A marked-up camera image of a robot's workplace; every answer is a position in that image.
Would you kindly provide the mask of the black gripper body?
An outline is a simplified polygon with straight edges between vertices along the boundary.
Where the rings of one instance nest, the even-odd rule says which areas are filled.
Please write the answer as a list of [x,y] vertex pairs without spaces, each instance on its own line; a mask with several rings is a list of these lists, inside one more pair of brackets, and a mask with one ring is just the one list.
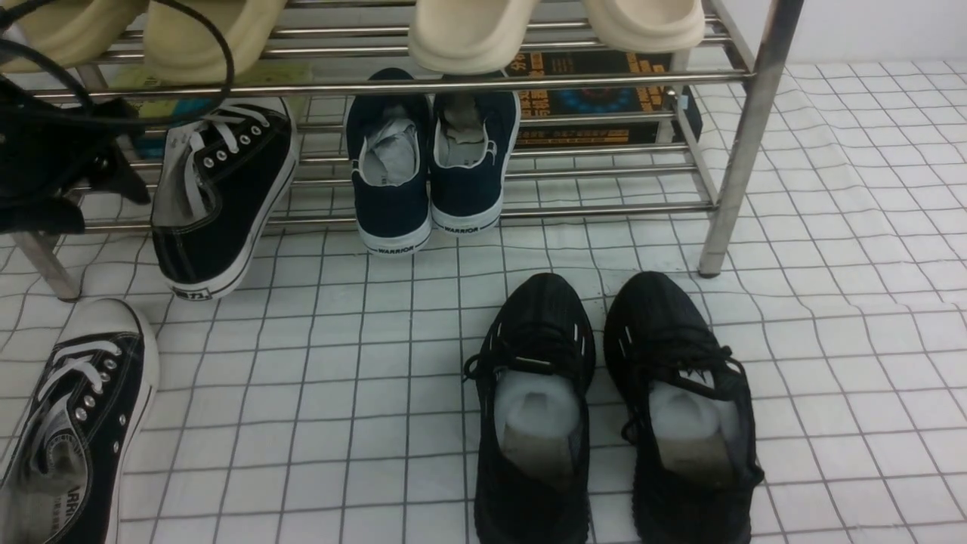
[[64,117],[90,115],[138,118],[137,110],[120,97],[90,108],[59,108],[2,80],[2,233],[82,233],[82,210],[68,197],[82,182],[138,206],[150,204],[143,178],[116,142],[121,135],[139,137],[143,128],[63,123]]

